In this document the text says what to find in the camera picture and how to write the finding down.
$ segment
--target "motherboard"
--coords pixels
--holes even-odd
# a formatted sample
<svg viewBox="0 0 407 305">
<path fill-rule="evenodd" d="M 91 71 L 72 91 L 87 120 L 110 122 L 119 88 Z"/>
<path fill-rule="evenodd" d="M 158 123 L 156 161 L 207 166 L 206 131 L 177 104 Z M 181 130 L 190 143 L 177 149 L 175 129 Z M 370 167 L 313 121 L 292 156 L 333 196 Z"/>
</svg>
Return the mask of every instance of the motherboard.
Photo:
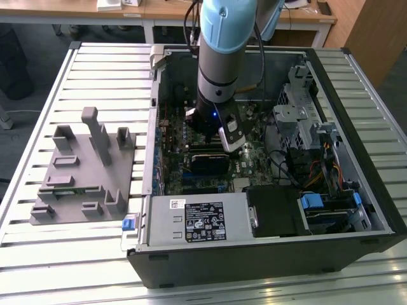
<svg viewBox="0 0 407 305">
<path fill-rule="evenodd" d="M 245 187 L 273 184 L 274 178 L 263 143 L 266 116 L 254 102 L 238 103 L 249 132 L 246 143 L 226 153 L 219 135 L 208 139 L 185 122 L 190 107 L 160 110 L 164 193 L 237 193 Z"/>
</svg>

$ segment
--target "table leg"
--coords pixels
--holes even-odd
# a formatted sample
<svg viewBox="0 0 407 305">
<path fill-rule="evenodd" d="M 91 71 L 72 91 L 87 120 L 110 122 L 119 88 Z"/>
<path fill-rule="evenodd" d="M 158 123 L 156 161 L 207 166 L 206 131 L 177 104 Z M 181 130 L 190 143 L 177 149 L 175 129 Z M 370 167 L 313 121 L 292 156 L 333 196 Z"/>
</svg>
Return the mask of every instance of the table leg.
<svg viewBox="0 0 407 305">
<path fill-rule="evenodd" d="M 312 42 L 313 48 L 323 48 L 325 40 L 328 37 L 331 24 L 320 24 L 319 30 L 315 35 L 314 41 Z"/>
<path fill-rule="evenodd" d="M 53 24 L 52 28 L 53 28 L 53 31 L 55 32 L 55 35 L 60 36 L 62 34 L 60 24 Z"/>
<path fill-rule="evenodd" d="M 143 19 L 142 26 L 144 27 L 144 37 L 146 38 L 146 43 L 154 43 L 154 20 Z"/>
<path fill-rule="evenodd" d="M 13 121 L 6 114 L 3 107 L 0 106 L 0 126 L 5 130 L 9 130 L 13 127 Z"/>
</svg>

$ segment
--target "blue tab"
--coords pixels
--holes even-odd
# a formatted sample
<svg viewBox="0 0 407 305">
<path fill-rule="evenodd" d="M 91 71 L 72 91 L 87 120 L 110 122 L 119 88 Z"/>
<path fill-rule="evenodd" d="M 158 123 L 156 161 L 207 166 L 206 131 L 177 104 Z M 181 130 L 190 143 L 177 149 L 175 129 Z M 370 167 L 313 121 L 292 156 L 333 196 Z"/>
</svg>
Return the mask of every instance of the blue tab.
<svg viewBox="0 0 407 305">
<path fill-rule="evenodd" d="M 354 193 L 354 199 L 355 199 L 355 202 L 356 202 L 356 205 L 357 205 L 357 206 L 359 206 L 359 205 L 362 204 L 362 198 L 361 198 L 361 196 L 359 195 L 359 193 Z"/>
<path fill-rule="evenodd" d="M 121 223 L 122 231 L 134 231 L 135 230 L 135 219 L 123 219 Z"/>
<path fill-rule="evenodd" d="M 324 204 L 320 194 L 305 194 L 301 197 L 303 208 L 323 208 Z"/>
<path fill-rule="evenodd" d="M 220 194 L 220 193 L 223 193 L 223 190 L 226 188 L 226 186 L 217 186 L 217 192 Z"/>
</svg>

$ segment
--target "aluminum profile table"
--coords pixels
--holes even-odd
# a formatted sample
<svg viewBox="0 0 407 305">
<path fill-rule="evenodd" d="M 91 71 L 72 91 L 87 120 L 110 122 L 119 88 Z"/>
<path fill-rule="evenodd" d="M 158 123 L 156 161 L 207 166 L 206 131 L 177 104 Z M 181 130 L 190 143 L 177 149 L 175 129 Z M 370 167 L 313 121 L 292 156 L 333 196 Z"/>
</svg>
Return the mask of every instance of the aluminum profile table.
<svg viewBox="0 0 407 305">
<path fill-rule="evenodd" d="M 88 133 L 80 123 L 84 106 L 99 109 L 98 119 L 108 132 L 127 126 L 136 133 L 130 210 L 140 210 L 150 47 L 83 43 L 68 51 L 0 206 L 0 304 L 406 304 L 407 241 L 337 273 L 148 290 L 121 251 L 120 221 L 28 223 L 54 148 L 50 136 L 57 124 Z M 404 133 L 352 56 L 340 50 L 317 53 L 390 195 L 407 217 Z M 320 100 L 330 119 L 328 105 Z"/>
</svg>

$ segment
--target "cable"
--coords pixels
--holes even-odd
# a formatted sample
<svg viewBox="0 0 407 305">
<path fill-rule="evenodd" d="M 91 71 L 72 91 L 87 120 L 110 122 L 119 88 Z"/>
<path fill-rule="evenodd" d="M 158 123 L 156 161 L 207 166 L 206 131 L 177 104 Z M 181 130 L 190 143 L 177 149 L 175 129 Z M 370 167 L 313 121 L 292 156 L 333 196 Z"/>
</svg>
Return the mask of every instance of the cable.
<svg viewBox="0 0 407 305">
<path fill-rule="evenodd" d="M 18 112 L 41 112 L 41 110 L 10 110 L 10 111 L 6 111 L 6 113 L 18 113 Z"/>
<path fill-rule="evenodd" d="M 201 16 L 200 16 L 200 9 L 199 9 L 199 1 L 198 1 L 198 9 L 197 9 L 197 16 L 198 16 L 198 28 L 201 28 Z"/>
<path fill-rule="evenodd" d="M 304 186 L 304 189 L 310 187 L 312 184 L 316 183 L 323 176 L 322 172 L 315 176 L 309 183 Z"/>
<path fill-rule="evenodd" d="M 286 156 L 286 152 L 281 149 L 273 149 L 268 154 L 272 154 L 272 153 L 280 153 L 281 155 Z"/>
<path fill-rule="evenodd" d="M 287 178 L 282 178 L 281 177 L 281 166 L 283 165 L 283 163 L 287 164 L 287 161 L 283 160 L 283 161 L 280 162 L 280 165 L 279 165 L 279 177 L 277 178 L 277 184 L 278 185 L 280 185 L 280 180 L 287 179 Z"/>
<path fill-rule="evenodd" d="M 286 4 L 284 4 L 284 6 L 288 10 L 288 18 L 290 20 L 290 28 L 288 29 L 288 34 L 287 34 L 287 45 L 288 45 L 288 42 L 290 41 L 290 32 L 291 32 L 291 29 L 293 28 L 293 23 L 291 21 L 291 10 L 286 6 Z"/>
<path fill-rule="evenodd" d="M 259 27 L 257 26 L 257 23 L 254 24 L 254 33 L 256 34 L 256 38 L 257 38 L 257 40 L 259 42 L 259 48 L 260 48 L 260 54 L 261 54 L 261 75 L 260 75 L 260 79 L 254 85 L 246 86 L 246 87 L 243 87 L 243 88 L 238 88 L 235 93 L 248 92 L 248 91 L 251 91 L 251 90 L 254 90 L 254 89 L 260 87 L 261 82 L 265 78 L 265 74 L 266 74 L 265 73 L 266 72 L 266 54 L 265 54 L 265 49 L 264 49 L 264 46 L 263 46 L 263 40 L 261 40 L 261 34 L 260 34 Z"/>
<path fill-rule="evenodd" d="M 268 157 L 269 157 L 270 161 L 279 169 L 279 171 L 283 172 L 283 173 L 287 176 L 287 178 L 291 181 L 291 183 L 294 184 L 295 187 L 301 188 L 301 184 L 298 183 L 298 181 L 295 180 L 295 178 L 294 178 L 289 172 L 287 172 L 285 169 L 283 169 L 283 167 L 281 166 L 282 163 L 278 164 L 278 163 L 277 163 L 276 161 L 274 161 L 274 159 L 271 157 L 271 154 L 272 154 L 272 153 L 276 153 L 276 152 L 278 152 L 278 153 L 284 152 L 284 154 L 286 153 L 285 151 L 281 151 L 281 150 L 278 150 L 278 149 L 275 149 L 275 150 L 273 150 L 273 151 L 270 151 L 270 153 L 268 153 L 268 155 L 269 155 Z"/>
<path fill-rule="evenodd" d="M 191 34 L 190 34 L 190 40 L 191 40 L 191 35 L 194 30 L 195 30 L 195 5 L 194 5 L 194 8 L 192 9 L 192 29 L 191 29 Z"/>
<path fill-rule="evenodd" d="M 193 2 L 191 3 L 191 6 L 190 6 L 190 7 L 188 8 L 188 10 L 186 11 L 185 17 L 184 17 L 184 38 L 185 38 L 185 43 L 186 43 L 186 46 L 188 47 L 188 49 L 190 49 L 190 52 L 191 52 L 192 54 L 194 54 L 195 51 L 194 51 L 194 49 L 191 47 L 191 41 L 190 41 L 190 39 L 188 38 L 188 36 L 187 36 L 187 34 L 186 34 L 186 21 L 187 21 L 189 15 L 190 15 L 191 11 L 193 10 L 193 8 L 195 7 L 195 5 L 197 4 L 197 2 L 198 2 L 197 0 L 193 0 Z"/>
<path fill-rule="evenodd" d="M 195 5 L 195 7 L 197 8 L 197 11 L 194 14 L 194 11 L 192 11 L 192 20 L 193 20 L 193 33 L 195 34 L 195 29 L 197 28 L 197 23 L 199 20 L 199 1 L 197 1 L 197 4 Z"/>
<path fill-rule="evenodd" d="M 342 190 L 342 182 L 343 182 L 342 169 L 335 162 L 333 163 L 333 167 L 338 171 L 339 188 Z"/>
<path fill-rule="evenodd" d="M 312 162 L 312 164 L 310 166 L 310 175 L 308 176 L 308 178 L 311 179 L 311 177 L 312 177 L 312 168 L 314 167 L 315 164 L 317 164 L 319 162 L 320 162 L 319 160 Z"/>
</svg>

